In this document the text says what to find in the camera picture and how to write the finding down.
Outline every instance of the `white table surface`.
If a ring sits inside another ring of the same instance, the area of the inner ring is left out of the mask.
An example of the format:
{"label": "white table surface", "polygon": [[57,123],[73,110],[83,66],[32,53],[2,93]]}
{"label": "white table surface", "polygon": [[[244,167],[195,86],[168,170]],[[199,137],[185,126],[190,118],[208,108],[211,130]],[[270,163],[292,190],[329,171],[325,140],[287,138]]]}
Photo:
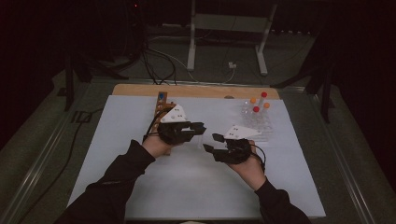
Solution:
{"label": "white table surface", "polygon": [[[242,125],[244,100],[169,97],[183,106],[189,121],[206,126],[203,142],[217,148],[212,133],[226,134],[233,124]],[[266,175],[278,189],[286,190],[291,202],[309,217],[324,217],[312,175],[282,100],[267,100],[273,134],[257,143],[267,157]],[[141,142],[152,121],[156,97],[108,97],[82,165],[69,203],[103,176],[114,159],[124,154],[131,139]],[[216,162],[198,145],[199,137],[174,147],[140,176],[126,204],[126,219],[234,219],[261,217],[256,194],[226,164]]]}

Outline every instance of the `black sleeve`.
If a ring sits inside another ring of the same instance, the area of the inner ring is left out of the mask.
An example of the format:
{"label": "black sleeve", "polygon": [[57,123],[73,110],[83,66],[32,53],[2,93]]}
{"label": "black sleeve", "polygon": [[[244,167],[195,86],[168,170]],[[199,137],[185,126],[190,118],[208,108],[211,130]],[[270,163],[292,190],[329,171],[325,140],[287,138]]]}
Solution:
{"label": "black sleeve", "polygon": [[155,159],[135,140],[128,152],[118,156],[105,175],[90,184],[55,221],[60,223],[123,223],[125,204],[136,179]]}
{"label": "black sleeve", "polygon": [[259,196],[260,211],[265,223],[311,223],[303,211],[290,203],[289,194],[283,189],[276,189],[268,179],[255,193]]}

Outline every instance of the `person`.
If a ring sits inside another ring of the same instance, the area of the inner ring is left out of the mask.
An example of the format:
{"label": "person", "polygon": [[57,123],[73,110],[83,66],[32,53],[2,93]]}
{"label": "person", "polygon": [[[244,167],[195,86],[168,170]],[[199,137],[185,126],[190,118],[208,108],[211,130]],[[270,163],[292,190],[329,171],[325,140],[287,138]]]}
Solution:
{"label": "person", "polygon": [[[142,145],[132,140],[126,154],[119,155],[104,176],[90,184],[54,223],[123,223],[125,204],[133,192],[134,182],[156,158],[172,147],[158,135],[150,135]],[[269,182],[256,157],[227,165],[258,195],[264,223],[310,223],[308,217],[290,203],[289,194]]]}

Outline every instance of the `metal stand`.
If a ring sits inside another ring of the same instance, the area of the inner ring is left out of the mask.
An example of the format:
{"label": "metal stand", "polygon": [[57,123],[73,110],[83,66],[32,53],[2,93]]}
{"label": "metal stand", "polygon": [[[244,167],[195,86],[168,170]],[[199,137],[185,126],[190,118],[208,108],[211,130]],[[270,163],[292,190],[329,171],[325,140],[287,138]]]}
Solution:
{"label": "metal stand", "polygon": [[195,0],[191,0],[191,38],[187,70],[194,70],[196,50],[195,29],[256,32],[262,33],[262,42],[256,46],[256,55],[260,74],[266,76],[268,71],[262,52],[271,30],[275,12],[276,5],[272,5],[267,18],[200,14],[195,12]]}

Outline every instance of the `white object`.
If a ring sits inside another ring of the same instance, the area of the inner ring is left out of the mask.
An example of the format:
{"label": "white object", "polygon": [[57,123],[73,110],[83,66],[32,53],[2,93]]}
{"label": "white object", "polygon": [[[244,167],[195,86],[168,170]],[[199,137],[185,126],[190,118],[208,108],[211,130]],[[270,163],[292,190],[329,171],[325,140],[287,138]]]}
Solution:
{"label": "white object", "polygon": [[249,138],[254,135],[262,134],[258,130],[246,128],[239,125],[234,125],[225,135],[225,139],[242,139],[242,138]]}
{"label": "white object", "polygon": [[175,123],[187,121],[186,113],[181,105],[176,105],[161,118],[161,123]]}

